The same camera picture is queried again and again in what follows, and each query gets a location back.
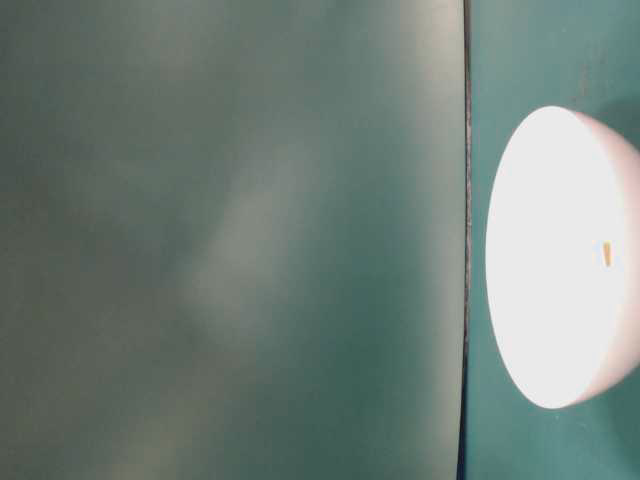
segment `small yellow mark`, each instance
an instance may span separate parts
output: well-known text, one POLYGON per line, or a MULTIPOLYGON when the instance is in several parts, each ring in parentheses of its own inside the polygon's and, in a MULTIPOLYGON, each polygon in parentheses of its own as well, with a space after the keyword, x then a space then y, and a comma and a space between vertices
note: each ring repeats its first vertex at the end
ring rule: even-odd
POLYGON ((602 244, 604 251, 604 263, 607 267, 611 266, 611 242, 604 242, 602 244))

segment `black line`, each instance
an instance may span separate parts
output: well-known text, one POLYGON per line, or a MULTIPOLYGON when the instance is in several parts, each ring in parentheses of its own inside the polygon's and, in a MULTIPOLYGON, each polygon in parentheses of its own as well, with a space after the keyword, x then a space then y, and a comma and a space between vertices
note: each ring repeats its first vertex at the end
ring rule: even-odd
POLYGON ((469 293, 471 288, 471 0, 463 0, 464 82, 465 82, 465 270, 464 270, 464 333, 462 345, 462 398, 460 400, 460 430, 458 437, 458 468, 456 478, 465 476, 467 377, 469 357, 469 293))

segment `green board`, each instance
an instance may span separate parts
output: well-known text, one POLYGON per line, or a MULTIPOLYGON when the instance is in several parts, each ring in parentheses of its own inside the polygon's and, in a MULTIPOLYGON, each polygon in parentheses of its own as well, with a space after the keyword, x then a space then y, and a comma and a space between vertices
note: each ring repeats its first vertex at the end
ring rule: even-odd
POLYGON ((548 104, 583 111, 640 146, 640 3, 472 1, 470 19, 473 273, 466 478, 640 478, 640 373, 578 406, 549 411, 530 404, 499 357, 484 278, 491 185, 509 136, 530 111, 548 104))
POLYGON ((462 3, 0 3, 0 478, 454 478, 462 3))

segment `teal background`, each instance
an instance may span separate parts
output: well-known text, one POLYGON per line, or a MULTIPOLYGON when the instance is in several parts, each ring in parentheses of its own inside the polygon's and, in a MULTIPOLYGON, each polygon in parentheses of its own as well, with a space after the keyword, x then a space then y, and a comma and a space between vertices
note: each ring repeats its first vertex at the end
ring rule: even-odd
POLYGON ((640 478, 640 374, 582 405, 549 411, 528 403, 498 355, 484 270, 493 178, 509 136, 530 111, 549 104, 583 111, 640 146, 638 25, 634 0, 471 1, 470 480, 640 478))
POLYGON ((0 22, 0 478, 454 478, 462 3, 0 22))

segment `green cutting mat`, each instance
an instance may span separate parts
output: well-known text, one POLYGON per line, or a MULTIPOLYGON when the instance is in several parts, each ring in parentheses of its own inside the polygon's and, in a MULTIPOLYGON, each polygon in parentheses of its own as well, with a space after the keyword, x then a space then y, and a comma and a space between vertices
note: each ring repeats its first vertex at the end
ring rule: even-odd
MULTIPOLYGON (((469 480, 640 478, 640 374, 564 410, 528 403, 498 355, 484 278, 489 194, 513 129, 531 110, 556 104, 593 115, 640 146, 638 45, 635 0, 471 1, 469 480)), ((575 181, 580 180, 576 171, 575 181)))

